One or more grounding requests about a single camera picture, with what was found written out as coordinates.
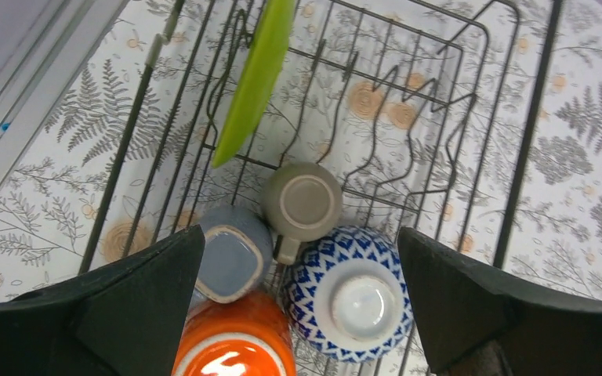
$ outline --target dish rack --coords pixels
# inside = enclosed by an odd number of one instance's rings
[[[141,118],[147,116],[143,104],[150,80],[165,73],[158,53],[174,38],[176,21],[183,14],[194,14],[201,22],[195,25],[192,53],[184,62],[125,255],[168,154],[174,155],[172,177],[153,242],[189,226],[212,205],[239,204],[257,210],[259,188],[273,171],[290,161],[315,161],[342,183],[343,218],[375,227],[392,240],[402,226],[436,239],[443,227],[450,226],[458,234],[454,248],[461,251],[473,207],[480,200],[480,176],[484,165],[491,163],[485,158],[491,134],[513,132],[498,129],[496,119],[500,99],[510,95],[506,76],[517,47],[520,14],[507,0],[479,6],[421,0],[396,4],[400,7],[393,14],[383,8],[386,4],[377,9],[343,0],[297,0],[288,55],[264,119],[239,155],[216,170],[209,162],[264,4],[178,0],[170,6],[165,32],[156,37],[142,72],[80,273],[91,266],[133,132],[146,127]],[[528,121],[518,130],[523,140],[492,258],[499,267],[524,178],[559,10],[560,2],[554,2]],[[405,21],[398,13],[416,15],[416,21]],[[493,42],[493,33],[504,35],[499,41],[505,42]],[[180,120],[182,113],[187,121]],[[475,152],[467,155],[465,150]],[[464,204],[452,206],[452,196],[461,197]],[[284,266],[274,265],[267,278],[267,287],[276,296],[284,272]],[[299,374],[429,373],[423,366],[407,368],[413,356],[422,360],[414,326],[400,351],[369,364],[337,364],[297,337],[294,346]]]

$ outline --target green plate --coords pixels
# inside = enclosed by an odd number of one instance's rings
[[[282,69],[293,19],[294,0],[267,2],[218,139],[214,168],[236,155],[257,128]]]

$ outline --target blue and white bowl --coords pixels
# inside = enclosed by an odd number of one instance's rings
[[[341,226],[288,268],[283,304],[317,351],[363,363],[395,348],[412,325],[412,304],[395,247],[375,230]]]

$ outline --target cup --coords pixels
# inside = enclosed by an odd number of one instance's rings
[[[338,223],[343,192],[331,172],[319,164],[295,163],[279,168],[263,190],[262,207],[280,234],[276,259],[291,265],[302,242],[323,237]]]
[[[394,349],[412,325],[396,248],[375,230],[341,226],[288,268],[283,306],[317,351],[363,363]]]
[[[195,282],[200,294],[193,294],[194,301],[204,295],[214,302],[233,302],[264,280],[274,246],[268,227],[255,213],[222,206],[207,211],[198,224],[205,248]]]
[[[236,302],[190,311],[172,376],[295,376],[289,326],[276,302],[252,291]]]

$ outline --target ceramic dish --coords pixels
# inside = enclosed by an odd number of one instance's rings
[[[400,259],[371,229],[342,226],[310,244],[289,268],[284,289],[295,330],[339,361],[380,358],[412,325]]]
[[[289,326],[276,302],[253,291],[229,304],[190,311],[174,376],[295,376]]]
[[[280,234],[276,260],[285,265],[294,263],[301,242],[317,240],[331,231],[343,207],[338,181],[319,164],[308,162],[279,168],[262,196],[264,215]]]
[[[246,208],[221,206],[207,211],[198,223],[205,246],[193,301],[204,296],[218,303],[233,302],[262,283],[273,261],[274,244],[259,216]]]
[[[293,20],[293,0],[267,2],[218,139],[212,161],[214,168],[236,155],[248,135],[257,128],[282,69]]]

